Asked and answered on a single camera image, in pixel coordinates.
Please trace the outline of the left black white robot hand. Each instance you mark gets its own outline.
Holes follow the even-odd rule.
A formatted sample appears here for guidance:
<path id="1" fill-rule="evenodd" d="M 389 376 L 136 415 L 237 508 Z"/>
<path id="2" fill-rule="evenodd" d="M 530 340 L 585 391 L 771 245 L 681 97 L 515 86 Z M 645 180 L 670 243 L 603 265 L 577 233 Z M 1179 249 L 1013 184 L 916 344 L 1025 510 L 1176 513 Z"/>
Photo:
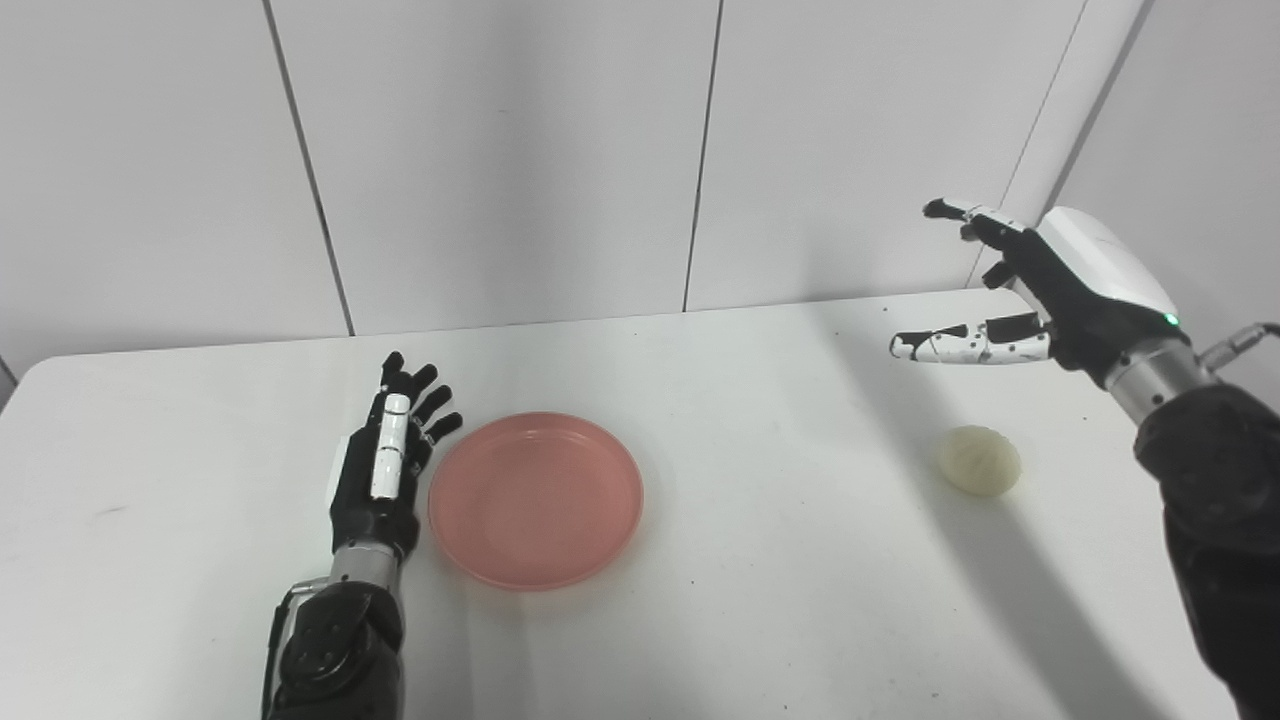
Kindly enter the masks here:
<path id="1" fill-rule="evenodd" d="M 453 391 L 438 378 L 433 364 L 410 372 L 398 351 L 381 364 L 378 392 L 346 442 L 330 501 L 333 551 L 374 543 L 398 560 L 415 551 L 420 478 L 435 447 L 463 425 L 460 413 L 443 414 Z"/>

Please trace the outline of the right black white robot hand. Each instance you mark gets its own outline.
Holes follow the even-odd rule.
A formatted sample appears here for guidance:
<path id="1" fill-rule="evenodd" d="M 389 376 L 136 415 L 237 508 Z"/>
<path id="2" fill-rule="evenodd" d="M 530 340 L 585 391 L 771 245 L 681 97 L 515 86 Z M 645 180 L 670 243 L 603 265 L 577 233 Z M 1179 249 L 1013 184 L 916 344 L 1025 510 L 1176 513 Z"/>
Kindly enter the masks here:
<path id="1" fill-rule="evenodd" d="M 914 363 L 1011 365 L 1055 360 L 1102 387 L 1114 368 L 1142 348 L 1190 341 L 1164 287 L 1115 233 L 1096 218 L 1053 208 L 1036 227 L 959 199 L 933 199 L 929 219 L 961 225 L 965 241 L 998 254 L 982 277 L 1010 290 L 1028 310 L 932 331 L 900 332 L 892 357 Z"/>

